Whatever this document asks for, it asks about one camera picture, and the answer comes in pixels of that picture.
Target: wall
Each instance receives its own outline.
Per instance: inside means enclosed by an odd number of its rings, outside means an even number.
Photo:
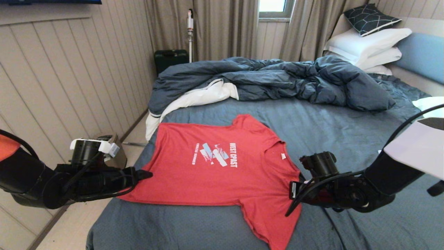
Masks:
[[[155,73],[144,0],[103,3],[88,5],[89,18],[0,25],[0,128],[51,168],[71,158],[71,140],[122,136],[147,108]],[[0,191],[0,249],[27,249],[55,212]]]
[[[257,58],[279,58],[288,22],[259,22]]]
[[[444,20],[444,0],[370,0],[386,15]]]

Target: dark pillowcase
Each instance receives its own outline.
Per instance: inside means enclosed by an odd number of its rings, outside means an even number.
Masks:
[[[390,28],[400,22],[393,16],[380,12],[375,4],[366,4],[344,12],[349,23],[357,30],[360,36],[366,36],[385,28]]]

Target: baseboard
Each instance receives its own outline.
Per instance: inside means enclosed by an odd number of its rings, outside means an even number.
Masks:
[[[147,114],[148,109],[146,109],[139,118],[134,122],[133,125],[126,131],[120,141],[124,141],[127,136],[131,133],[131,131],[136,127],[136,125],[143,119],[143,117]],[[69,205],[63,206],[57,211],[57,213],[51,218],[51,220],[46,224],[46,226],[42,229],[39,235],[37,235],[37,238],[32,242],[32,244],[28,247],[27,250],[36,250],[37,247],[40,245],[40,243],[43,241],[43,239],[46,237],[46,235],[51,231],[53,226],[58,222],[58,220],[62,217],[62,215],[66,212]]]
[[[137,120],[135,121],[135,123],[133,123],[133,125],[131,125],[131,127],[128,129],[128,131],[126,131],[122,138],[120,138],[120,141],[123,142],[128,135],[131,133],[131,131],[133,131],[133,129],[137,126],[137,124],[139,124],[139,122],[143,119],[143,117],[148,113],[148,108],[139,116],[139,118],[137,118]]]

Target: white pillow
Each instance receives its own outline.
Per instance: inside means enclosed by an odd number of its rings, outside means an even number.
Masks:
[[[385,66],[382,66],[382,65],[378,65],[378,66],[375,66],[375,67],[364,69],[364,72],[372,73],[372,74],[388,75],[388,76],[392,76],[393,75],[392,71],[389,68],[387,68]]]
[[[396,60],[401,59],[402,53],[397,47],[389,48],[377,55],[371,56],[364,60],[364,58],[361,58],[360,60],[350,60],[346,58],[345,56],[341,56],[335,52],[327,51],[325,55],[335,55],[339,58],[341,58],[344,61],[347,61],[354,66],[359,67],[360,69],[368,69],[371,67],[375,67],[377,65],[386,64],[389,62],[393,62]]]
[[[393,47],[411,33],[409,28],[388,28],[360,37],[359,33],[351,28],[328,40],[324,50],[335,52],[356,62],[365,61],[367,58]]]
[[[431,107],[444,104],[444,97],[426,97],[421,98],[417,101],[412,101],[415,107],[419,108],[421,111],[429,109]],[[436,109],[424,114],[425,118],[428,117],[441,117],[444,118],[444,108]]]

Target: beige curtain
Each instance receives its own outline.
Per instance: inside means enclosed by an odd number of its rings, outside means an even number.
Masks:
[[[280,58],[308,61],[322,56],[339,16],[368,0],[296,0]]]
[[[256,57],[259,0],[194,0],[198,60]]]
[[[186,49],[187,18],[193,0],[146,0],[153,50]]]
[[[146,0],[146,7],[154,51],[188,51],[193,9],[193,61],[256,56],[259,0]]]

